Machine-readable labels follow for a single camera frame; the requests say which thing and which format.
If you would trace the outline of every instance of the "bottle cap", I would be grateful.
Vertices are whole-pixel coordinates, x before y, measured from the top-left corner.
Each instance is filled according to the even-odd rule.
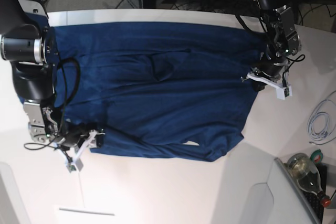
[[[324,197],[322,200],[321,200],[321,205],[323,207],[329,207],[329,205],[331,204],[331,200],[328,196]]]

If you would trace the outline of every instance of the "white table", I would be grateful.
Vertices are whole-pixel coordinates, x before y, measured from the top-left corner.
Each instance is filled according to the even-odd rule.
[[[175,10],[88,10],[51,13],[49,17],[52,26],[151,21],[240,28],[232,15]],[[261,31],[255,19],[246,19],[246,24]],[[277,100],[269,87],[260,92],[243,130],[245,139],[213,163],[116,157],[87,150],[83,171],[69,175],[56,153],[23,149],[22,143],[30,140],[28,120],[16,99],[9,63],[0,61],[0,92],[6,94],[0,98],[0,111],[12,113],[3,116],[0,125],[4,132],[0,133],[0,162],[12,167],[33,223],[46,223],[46,218],[48,223],[56,223],[50,210],[53,205],[113,212],[117,223],[239,223],[241,206],[254,182],[247,177],[265,176],[275,156],[286,161],[293,153],[315,150],[306,134],[308,117],[318,102],[336,89],[336,34],[301,26],[297,30],[301,53],[307,57],[290,70],[293,97]],[[321,149],[324,161],[336,165],[336,142]],[[14,152],[21,156],[13,157]],[[32,191],[43,198],[33,197]],[[333,223],[333,214],[327,210],[323,223]]]

